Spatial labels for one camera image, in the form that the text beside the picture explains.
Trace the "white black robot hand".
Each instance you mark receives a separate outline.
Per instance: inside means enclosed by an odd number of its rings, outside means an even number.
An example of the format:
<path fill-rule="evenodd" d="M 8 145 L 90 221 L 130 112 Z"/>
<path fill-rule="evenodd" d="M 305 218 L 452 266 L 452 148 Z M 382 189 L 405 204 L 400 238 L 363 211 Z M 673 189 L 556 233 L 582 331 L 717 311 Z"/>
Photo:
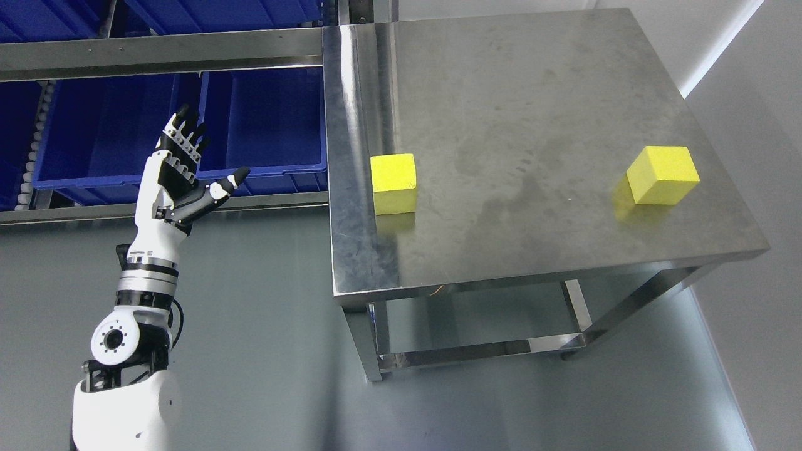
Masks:
<path fill-rule="evenodd" d="M 250 174 L 249 167 L 240 167 L 212 182 L 198 179 L 209 143 L 206 125 L 198 120 L 195 109 L 182 105 L 146 159 L 135 208 L 137 236 L 128 262 L 177 267 L 180 243 L 191 234 L 193 222 L 223 205 Z"/>

